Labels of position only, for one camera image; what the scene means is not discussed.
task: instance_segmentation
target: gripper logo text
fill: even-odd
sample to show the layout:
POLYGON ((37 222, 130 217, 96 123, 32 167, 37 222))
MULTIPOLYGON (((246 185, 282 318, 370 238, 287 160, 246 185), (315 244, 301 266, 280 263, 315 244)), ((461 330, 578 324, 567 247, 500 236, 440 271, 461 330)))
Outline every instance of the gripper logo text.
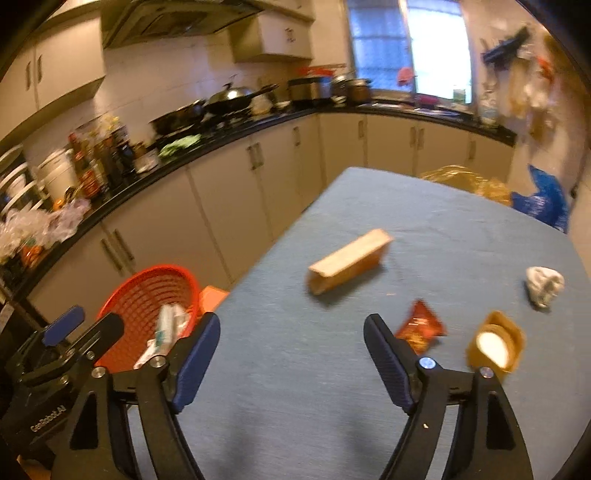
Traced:
POLYGON ((56 418, 58 418, 65 411, 66 411, 65 406, 64 405, 60 405, 59 407, 57 407, 57 410, 52 411, 47 417, 45 417, 44 419, 39 420, 36 425, 33 425, 31 427, 31 430, 34 431, 34 432, 38 432, 45 425, 47 425, 48 423, 51 423, 53 420, 55 420, 56 418))

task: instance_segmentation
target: frying pan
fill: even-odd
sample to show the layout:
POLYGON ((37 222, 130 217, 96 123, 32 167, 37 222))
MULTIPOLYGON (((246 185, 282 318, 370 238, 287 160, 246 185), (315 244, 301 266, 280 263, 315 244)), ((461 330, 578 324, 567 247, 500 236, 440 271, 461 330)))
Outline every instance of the frying pan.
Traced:
POLYGON ((197 100, 191 103, 191 105, 159 116, 156 120, 152 120, 150 124, 158 135, 168 135, 181 128, 198 124, 205 116, 204 104, 205 100, 197 100))
POLYGON ((279 85, 276 83, 272 85, 266 85, 260 90, 253 92, 246 87, 232 87, 231 83, 224 85, 226 88, 221 92, 212 95, 207 104, 205 110, 212 115, 227 115, 228 113, 238 112, 248 108, 254 97, 271 93, 279 85))

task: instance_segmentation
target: table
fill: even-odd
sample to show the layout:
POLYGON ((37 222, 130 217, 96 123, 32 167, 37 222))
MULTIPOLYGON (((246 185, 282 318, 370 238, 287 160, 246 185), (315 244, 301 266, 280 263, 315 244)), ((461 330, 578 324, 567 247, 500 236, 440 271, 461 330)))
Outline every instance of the table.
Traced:
MULTIPOLYGON (((447 326, 429 350, 444 368, 468 370, 465 348, 491 310, 526 332, 504 388, 534 476, 549 479, 591 418, 589 292, 559 231, 466 192, 350 168, 220 306, 219 346, 179 422, 207 480, 377 480, 407 416, 371 361, 363 321, 377 312, 394 330, 422 297, 447 326), (373 228, 395 237, 382 267, 311 296, 307 267, 373 228), (533 265, 565 277, 551 313, 527 301, 533 265)), ((456 416, 448 407, 429 479, 441 478, 456 416)), ((134 436, 138 425, 133 418, 134 436)), ((153 478, 145 444, 134 443, 153 478)))

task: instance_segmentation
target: window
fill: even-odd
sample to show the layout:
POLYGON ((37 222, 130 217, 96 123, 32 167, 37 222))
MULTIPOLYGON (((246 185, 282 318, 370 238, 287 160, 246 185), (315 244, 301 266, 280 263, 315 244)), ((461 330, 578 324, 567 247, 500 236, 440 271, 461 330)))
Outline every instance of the window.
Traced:
POLYGON ((470 50, 457 0, 349 0, 348 7, 357 75, 372 79, 374 89, 410 92, 397 74, 412 67, 417 93, 451 99, 463 89, 471 103, 470 50))

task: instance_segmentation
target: blue gripper pad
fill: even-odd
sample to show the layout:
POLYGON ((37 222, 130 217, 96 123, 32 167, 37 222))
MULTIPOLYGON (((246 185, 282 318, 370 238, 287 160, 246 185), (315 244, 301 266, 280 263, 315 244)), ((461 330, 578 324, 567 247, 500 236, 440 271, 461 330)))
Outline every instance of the blue gripper pad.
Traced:
POLYGON ((42 340, 43 345, 56 346, 71 334, 75 328, 79 327, 82 322, 84 322, 84 309, 75 305, 45 328, 42 340))
POLYGON ((370 315, 365 319, 363 338, 378 369, 379 376, 384 382, 392 403, 408 413, 414 405, 410 382, 400 360, 385 339, 384 335, 387 334, 394 337, 379 315, 370 315), (377 319, 375 317, 382 323, 382 329, 376 324, 377 319))
POLYGON ((220 320, 213 314, 178 372, 177 391, 171 402, 176 413, 183 411, 195 399, 219 339, 220 320))

